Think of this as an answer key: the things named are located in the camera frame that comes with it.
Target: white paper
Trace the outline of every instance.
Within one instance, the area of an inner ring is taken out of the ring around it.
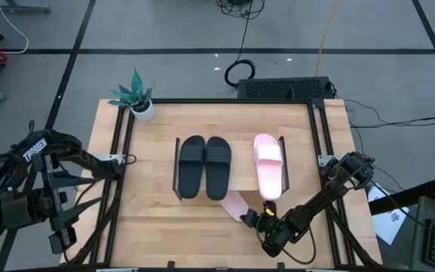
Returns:
[[[385,197],[385,195],[375,186],[369,191],[369,202],[382,197]],[[402,209],[404,212],[409,212],[409,209],[406,207]],[[389,246],[395,239],[397,233],[399,232],[400,226],[402,226],[405,219],[406,215],[404,215],[404,213],[399,209],[394,209],[390,212],[372,216],[375,233],[377,236],[383,239],[383,241],[389,244]]]

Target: white pot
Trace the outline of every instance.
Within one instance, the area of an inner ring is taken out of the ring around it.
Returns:
[[[135,111],[134,109],[132,109],[132,107],[130,108],[130,110],[134,114],[135,118],[137,118],[137,120],[147,122],[147,121],[150,121],[155,116],[156,108],[152,104],[151,100],[149,101],[149,103],[150,103],[150,106],[147,108],[146,111],[144,111],[142,113]]]

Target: cable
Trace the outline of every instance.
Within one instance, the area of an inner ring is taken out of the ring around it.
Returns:
[[[259,234],[259,232],[258,232],[258,225],[259,225],[259,223],[260,223],[260,220],[261,220],[261,218],[259,218],[258,221],[256,222],[256,237],[257,237],[258,240],[260,241],[261,245],[268,246],[267,244],[265,244],[265,243],[263,242],[263,240],[261,239],[260,234]],[[316,258],[316,244],[315,244],[315,237],[313,236],[313,231],[312,231],[310,225],[308,225],[308,230],[310,230],[311,243],[313,244],[313,255],[312,255],[312,257],[311,257],[311,259],[310,259],[309,261],[300,261],[300,260],[296,259],[295,257],[293,257],[293,255],[291,255],[288,251],[286,251],[286,249],[283,249],[283,252],[284,252],[285,254],[287,254],[287,256],[290,257],[291,260],[296,261],[297,263],[299,263],[299,264],[303,264],[303,265],[313,263],[313,261],[315,261],[315,258]]]
[[[63,258],[65,259],[66,263],[69,263],[68,255],[66,254],[66,250],[63,251]]]
[[[90,184],[88,187],[86,187],[82,193],[80,193],[79,197],[75,201],[75,206],[80,204],[80,201],[82,200],[82,197],[97,183],[98,181]]]
[[[17,51],[17,52],[3,52],[4,54],[23,54],[24,52],[26,52],[26,50],[28,50],[28,46],[29,46],[29,39],[28,39],[28,37],[26,37],[26,35],[24,35],[18,28],[16,28],[7,18],[6,18],[6,15],[5,15],[5,13],[4,13],[4,11],[3,11],[3,9],[1,8],[1,5],[0,5],[0,11],[1,11],[1,15],[3,16],[3,18],[6,20],[6,22],[8,22],[9,23],[9,25],[11,26],[11,27],[13,27],[13,29],[14,30],[16,30],[16,32],[18,32],[20,35],[22,35],[22,37],[23,38],[25,38],[25,40],[26,40],[26,45],[25,45],[25,47],[24,47],[24,49],[23,50],[21,50],[21,51]]]
[[[127,162],[127,158],[128,158],[128,157],[132,157],[132,158],[134,158],[134,161],[132,161],[132,162]],[[137,161],[137,157],[136,157],[134,154],[128,154],[128,155],[125,157],[124,162],[123,162],[122,164],[123,164],[123,165],[133,165],[136,161]]]
[[[251,7],[253,6],[253,1],[254,0],[249,0],[250,4],[249,4],[249,10],[251,10]],[[246,38],[246,32],[248,31],[248,24],[249,24],[249,16],[246,18],[246,26],[245,26],[245,32],[242,35],[242,41],[241,41],[241,47],[239,48],[239,54],[238,57],[236,58],[236,60],[234,61],[233,64],[231,64],[229,67],[227,67],[226,72],[224,73],[224,81],[226,82],[226,84],[228,84],[229,86],[232,86],[234,88],[238,88],[239,84],[238,83],[232,83],[229,80],[229,76],[230,76],[230,71],[237,66],[238,64],[247,64],[248,66],[251,67],[251,75],[249,75],[248,79],[253,79],[255,77],[256,74],[256,66],[255,63],[252,60],[239,60],[239,58],[241,57],[241,53],[242,53],[242,48],[245,44],[245,38]]]
[[[59,165],[59,166],[60,166],[60,168],[62,168],[65,172],[68,172],[68,171],[66,170],[65,166],[63,166],[63,165],[61,164],[61,162],[60,162],[60,165]],[[72,187],[73,187],[73,189],[75,189],[75,191],[77,191],[77,192],[79,191],[79,189],[78,189],[78,187],[77,187],[76,185],[73,185]]]
[[[335,15],[335,12],[337,11],[338,6],[338,0],[335,0],[333,4],[332,13],[329,17],[329,22],[326,24],[325,33],[323,33],[322,41],[320,42],[320,49],[318,50],[318,60],[316,61],[316,70],[315,70],[315,77],[318,76],[318,73],[320,71],[320,63],[322,61],[322,51],[323,51],[323,45],[325,44],[326,36],[329,34],[330,26],[332,25],[333,16]]]
[[[418,119],[412,119],[412,120],[406,120],[406,121],[398,121],[398,122],[387,122],[387,121],[385,121],[385,120],[383,120],[381,118],[380,114],[378,113],[378,111],[374,107],[366,106],[366,105],[360,103],[359,101],[355,101],[355,100],[351,100],[351,99],[345,99],[344,101],[354,102],[356,104],[359,104],[362,107],[365,107],[366,109],[373,110],[375,112],[375,115],[379,119],[379,121],[383,122],[383,124],[376,124],[376,125],[353,125],[353,128],[381,128],[381,127],[387,126],[387,125],[395,125],[395,126],[428,126],[428,125],[435,125],[435,123],[420,124],[420,125],[414,125],[414,124],[411,125],[410,124],[412,122],[418,122],[418,121],[435,120],[435,117],[418,118]]]
[[[359,130],[356,128],[356,126],[352,122],[348,121],[348,123],[351,124],[351,128],[355,128],[356,133],[359,135],[359,139],[360,139],[360,152],[362,154],[364,154],[362,135],[360,134]]]
[[[260,0],[261,8],[257,9],[256,11],[251,10],[251,2],[252,0],[216,0],[216,4],[219,8],[221,8],[222,14],[237,18],[245,18],[246,20],[256,19],[256,17],[258,17],[264,9],[265,0]],[[243,13],[242,10],[248,4],[250,4],[249,10]]]
[[[402,186],[400,186],[400,184],[399,184],[399,182],[397,182],[396,181],[396,179],[395,178],[393,178],[393,176],[392,175],[390,175],[389,173],[387,173],[386,171],[384,171],[384,170],[382,170],[382,169],[380,169],[378,166],[376,166],[376,165],[374,165],[374,164],[372,164],[377,170],[379,170],[380,172],[382,172],[382,173],[384,173],[384,174],[386,174],[389,178],[391,178],[392,180],[393,180],[393,182],[395,182],[396,183],[396,185],[398,186],[398,188],[400,188],[400,189],[402,189],[402,190],[406,190],[406,189],[404,189]]]

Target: gray device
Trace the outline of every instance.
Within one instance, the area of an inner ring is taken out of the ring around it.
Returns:
[[[426,224],[427,219],[432,219],[435,221],[435,200],[426,196],[421,196],[419,198],[419,205],[415,219],[424,225]],[[414,242],[412,244],[410,269],[435,271],[435,267],[430,266],[422,261],[424,243],[426,243],[424,240],[424,233],[425,229],[421,225],[416,224],[413,239]]]

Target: pink slide sandal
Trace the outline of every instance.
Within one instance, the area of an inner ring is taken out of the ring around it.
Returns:
[[[282,191],[283,158],[275,138],[268,134],[256,136],[255,162],[261,197],[265,200],[278,199]]]
[[[227,192],[224,199],[220,200],[219,203],[223,206],[227,213],[231,215],[236,221],[241,221],[239,218],[241,215],[246,215],[248,213],[248,203],[242,198],[239,192],[229,191]]]

